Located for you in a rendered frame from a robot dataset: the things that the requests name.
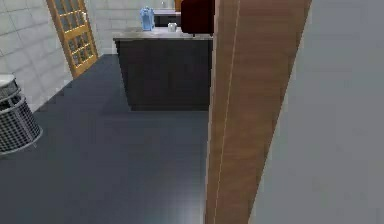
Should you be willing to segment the dark cabinet with grey top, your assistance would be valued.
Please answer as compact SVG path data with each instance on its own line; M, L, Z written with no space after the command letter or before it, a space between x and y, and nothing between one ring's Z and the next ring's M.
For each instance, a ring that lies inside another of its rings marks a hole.
M174 9L155 9L154 21L156 27L167 27L169 23L176 23L181 26L181 13Z

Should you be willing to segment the metal perforated garbage can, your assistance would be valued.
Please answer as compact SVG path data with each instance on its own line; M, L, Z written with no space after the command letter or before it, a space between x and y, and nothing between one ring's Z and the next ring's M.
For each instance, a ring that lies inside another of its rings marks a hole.
M13 74L0 74L0 156L23 150L43 135Z

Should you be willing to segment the dark kitchen counter cabinet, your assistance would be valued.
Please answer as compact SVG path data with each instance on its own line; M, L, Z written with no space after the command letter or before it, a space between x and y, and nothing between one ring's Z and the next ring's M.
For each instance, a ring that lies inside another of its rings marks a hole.
M206 111L213 37L181 31L116 32L127 103L133 111Z

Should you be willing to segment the brown wooden room door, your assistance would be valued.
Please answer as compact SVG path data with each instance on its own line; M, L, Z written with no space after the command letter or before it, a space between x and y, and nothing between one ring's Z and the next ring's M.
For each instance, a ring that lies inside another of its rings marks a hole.
M248 224L312 0L216 0L203 224Z

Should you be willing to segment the dark red box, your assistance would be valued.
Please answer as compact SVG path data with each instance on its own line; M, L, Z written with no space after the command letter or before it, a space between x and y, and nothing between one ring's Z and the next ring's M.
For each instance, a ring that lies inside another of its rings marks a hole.
M215 0L183 0L181 2L181 29L189 34L214 32Z

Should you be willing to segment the blue translucent container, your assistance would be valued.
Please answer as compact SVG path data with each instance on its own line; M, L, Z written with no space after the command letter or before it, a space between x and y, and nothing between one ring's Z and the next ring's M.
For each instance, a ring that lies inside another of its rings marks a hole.
M140 18L141 18L141 24L142 29L144 31L151 31L154 26L154 10L148 6L143 7L140 10Z

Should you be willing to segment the yellow glass-paned room door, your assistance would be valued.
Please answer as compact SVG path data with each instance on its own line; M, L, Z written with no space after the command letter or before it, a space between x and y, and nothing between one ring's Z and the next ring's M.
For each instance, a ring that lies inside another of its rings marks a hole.
M71 75L77 78L99 58L85 0L46 0Z

